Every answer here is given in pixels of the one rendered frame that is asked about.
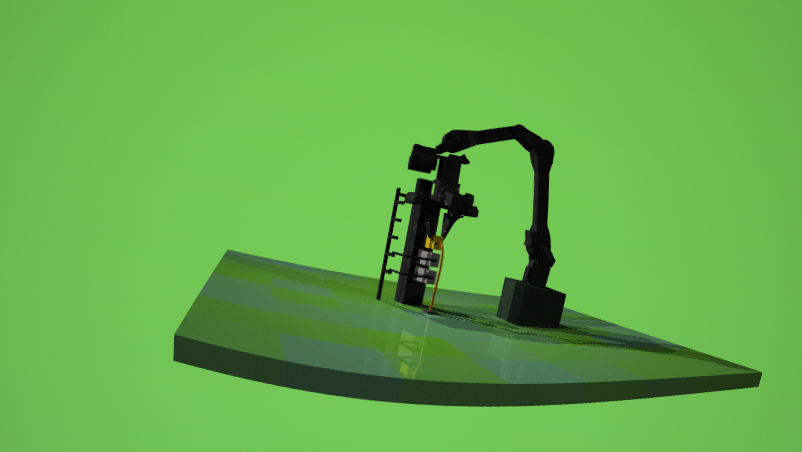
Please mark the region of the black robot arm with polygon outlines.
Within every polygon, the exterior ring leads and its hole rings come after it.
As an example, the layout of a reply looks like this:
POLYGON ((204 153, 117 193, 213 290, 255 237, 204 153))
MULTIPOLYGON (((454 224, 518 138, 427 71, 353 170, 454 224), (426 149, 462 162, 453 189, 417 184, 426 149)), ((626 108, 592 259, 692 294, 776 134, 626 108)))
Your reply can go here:
MULTIPOLYGON (((551 235, 547 226, 549 172, 555 155, 550 141, 543 140, 521 124, 482 131, 454 129, 444 134, 442 143, 435 148, 414 144, 409 157, 408 170, 431 174, 432 170, 435 171, 439 158, 436 176, 459 180, 461 164, 470 163, 466 154, 461 156, 450 154, 448 157, 440 156, 440 154, 447 151, 455 153, 472 146, 511 139, 519 142, 524 149, 530 152, 534 169, 533 223, 529 231, 525 230, 524 242, 526 251, 529 253, 529 264, 525 268, 521 281, 530 286, 547 289, 546 284, 550 270, 556 262, 551 252, 551 235)), ((447 185, 443 185, 437 203, 446 203, 450 208, 462 211, 466 211, 467 207, 473 207, 474 196, 468 193, 460 195, 459 191, 459 188, 451 191, 447 185)))

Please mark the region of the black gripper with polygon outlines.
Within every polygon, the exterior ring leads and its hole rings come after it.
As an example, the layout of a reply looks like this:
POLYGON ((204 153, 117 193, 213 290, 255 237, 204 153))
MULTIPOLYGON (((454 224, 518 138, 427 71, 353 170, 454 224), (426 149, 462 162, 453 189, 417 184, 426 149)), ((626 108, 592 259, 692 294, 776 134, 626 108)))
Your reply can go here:
POLYGON ((466 211, 462 211, 461 209, 450 208, 448 205, 446 205, 446 203, 443 204, 437 203, 438 196, 443 185, 447 185, 449 190, 454 191, 454 188, 460 188, 461 184, 458 184, 458 182, 459 180, 455 178, 437 176, 437 179, 434 180, 433 182, 435 183, 434 193, 433 195, 430 196, 430 198, 429 195, 417 192, 408 192, 405 195, 404 203, 421 205, 421 207, 418 207, 418 209, 422 211, 428 238, 432 238, 435 224, 435 217, 439 212, 439 210, 436 210, 436 207, 448 209, 448 213, 444 213, 442 232, 441 232, 441 237, 444 237, 444 240, 446 239, 448 233, 450 232, 452 225, 459 218, 463 218, 464 216, 476 217, 476 218, 478 217, 477 206, 467 207, 466 211))

